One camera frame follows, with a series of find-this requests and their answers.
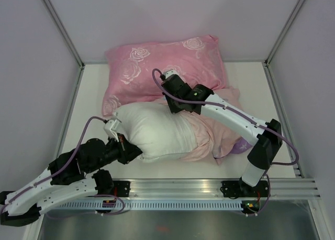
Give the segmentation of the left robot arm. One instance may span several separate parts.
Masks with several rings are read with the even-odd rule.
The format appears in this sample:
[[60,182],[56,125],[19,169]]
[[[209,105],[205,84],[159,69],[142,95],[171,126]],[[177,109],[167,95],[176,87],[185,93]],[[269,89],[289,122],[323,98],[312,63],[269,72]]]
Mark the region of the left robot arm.
[[88,140],[61,154],[35,180],[18,191],[1,192],[1,225],[21,227],[35,222],[54,207],[84,197],[128,197],[130,183],[113,182],[103,167],[117,161],[130,163],[142,151],[123,135]]

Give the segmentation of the white pillow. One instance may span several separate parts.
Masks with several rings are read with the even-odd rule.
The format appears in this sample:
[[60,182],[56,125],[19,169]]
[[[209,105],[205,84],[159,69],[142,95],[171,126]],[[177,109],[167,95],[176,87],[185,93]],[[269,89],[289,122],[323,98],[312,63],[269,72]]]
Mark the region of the white pillow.
[[118,132],[142,153],[145,163],[178,160],[197,147],[191,124],[168,106],[154,102],[123,105],[113,112],[120,121]]

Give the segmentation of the purple Elsa pillowcase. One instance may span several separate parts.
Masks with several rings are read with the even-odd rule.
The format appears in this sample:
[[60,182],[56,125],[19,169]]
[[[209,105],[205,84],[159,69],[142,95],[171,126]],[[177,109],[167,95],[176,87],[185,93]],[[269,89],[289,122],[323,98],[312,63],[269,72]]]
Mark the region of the purple Elsa pillowcase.
[[211,156],[221,164],[225,156],[242,154],[252,148],[243,137],[213,118],[185,111],[180,114],[190,123],[196,141],[195,149],[182,158],[185,161]]

